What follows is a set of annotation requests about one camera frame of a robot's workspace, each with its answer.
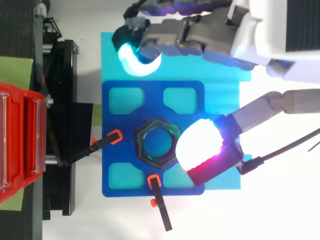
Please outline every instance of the black metal frame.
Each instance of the black metal frame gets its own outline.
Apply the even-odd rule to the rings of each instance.
[[[43,174],[43,220],[51,210],[70,216],[75,210],[76,164],[63,165],[90,145],[93,104],[77,103],[77,55],[73,40],[56,41],[44,55],[44,95],[53,105],[47,111],[47,155],[55,155],[57,165],[47,165]]]

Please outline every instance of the red plastic container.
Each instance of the red plastic container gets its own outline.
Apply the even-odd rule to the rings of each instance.
[[[43,174],[46,113],[41,94],[0,83],[0,203]]]
[[[0,83],[0,203],[24,186],[24,91]]]
[[[24,187],[40,177],[46,168],[45,97],[38,92],[24,91]]]

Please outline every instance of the green mat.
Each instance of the green mat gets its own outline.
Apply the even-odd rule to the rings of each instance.
[[[0,56],[0,82],[29,89],[32,59]],[[0,210],[21,211],[24,189],[0,204]]]

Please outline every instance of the white background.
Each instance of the white background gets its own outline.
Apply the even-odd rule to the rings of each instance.
[[[114,32],[135,0],[51,0],[50,15],[64,39],[80,47],[77,100],[101,103],[101,32]],[[269,91],[317,88],[269,78],[255,68],[240,85],[240,104]],[[241,136],[245,153],[263,156],[319,127],[319,114],[280,114]],[[101,127],[92,135],[101,138]],[[102,195],[102,154],[76,165],[76,207],[72,216],[52,211],[43,222],[44,240],[319,240],[320,137],[268,161],[241,177],[241,190],[207,191],[201,196],[166,196],[173,230],[165,232],[150,197]]]

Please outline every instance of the screw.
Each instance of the screw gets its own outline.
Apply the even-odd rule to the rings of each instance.
[[[74,46],[74,47],[73,47],[73,53],[74,53],[75,55],[79,55],[79,53],[80,53],[80,48],[79,48],[79,46]]]
[[[45,98],[46,107],[49,109],[51,105],[54,104],[54,100],[51,98],[51,95],[48,94]]]

